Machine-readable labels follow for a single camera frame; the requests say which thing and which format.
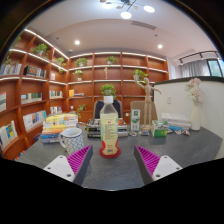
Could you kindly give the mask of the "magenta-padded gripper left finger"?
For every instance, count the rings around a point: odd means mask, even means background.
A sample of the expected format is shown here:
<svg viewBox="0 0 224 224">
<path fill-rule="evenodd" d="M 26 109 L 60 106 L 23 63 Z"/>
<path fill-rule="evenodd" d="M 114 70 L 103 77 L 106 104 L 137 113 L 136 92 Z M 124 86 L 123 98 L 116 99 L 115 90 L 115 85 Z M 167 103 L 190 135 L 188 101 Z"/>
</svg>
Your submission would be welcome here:
<svg viewBox="0 0 224 224">
<path fill-rule="evenodd" d="M 93 146 L 88 145 L 69 156 L 59 155 L 44 170 L 81 186 L 92 155 Z"/>
</svg>

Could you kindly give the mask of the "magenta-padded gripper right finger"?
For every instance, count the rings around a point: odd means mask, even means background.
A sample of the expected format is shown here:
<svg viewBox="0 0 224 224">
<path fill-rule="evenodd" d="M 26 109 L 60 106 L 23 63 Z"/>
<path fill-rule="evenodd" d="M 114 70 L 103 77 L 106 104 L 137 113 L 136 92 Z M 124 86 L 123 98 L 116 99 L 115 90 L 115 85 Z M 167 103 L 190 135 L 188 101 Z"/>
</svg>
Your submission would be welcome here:
<svg viewBox="0 0 224 224">
<path fill-rule="evenodd" d="M 158 156 L 139 145 L 134 146 L 134 156 L 145 185 L 182 169 L 168 155 Z"/>
</svg>

